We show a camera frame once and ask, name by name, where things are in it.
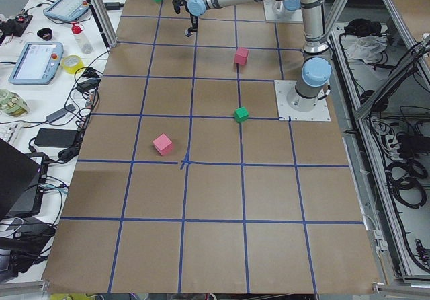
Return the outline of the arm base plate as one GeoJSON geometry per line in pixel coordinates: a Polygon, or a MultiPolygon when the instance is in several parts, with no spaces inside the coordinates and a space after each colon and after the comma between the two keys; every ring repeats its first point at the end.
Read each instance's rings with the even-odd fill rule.
{"type": "Polygon", "coordinates": [[[323,90],[315,98],[303,98],[296,92],[296,81],[275,80],[274,88],[280,121],[331,121],[327,100],[320,100],[323,90]]]}
{"type": "Polygon", "coordinates": [[[267,22],[289,24],[303,22],[300,0],[265,0],[263,6],[267,22]]]}

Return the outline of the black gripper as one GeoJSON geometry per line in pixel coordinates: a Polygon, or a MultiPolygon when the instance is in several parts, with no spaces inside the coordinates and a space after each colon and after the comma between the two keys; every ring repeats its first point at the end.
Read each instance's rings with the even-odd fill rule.
{"type": "Polygon", "coordinates": [[[189,15],[191,26],[188,28],[193,31],[193,34],[195,34],[198,31],[198,17],[194,16],[193,14],[189,15]]]}

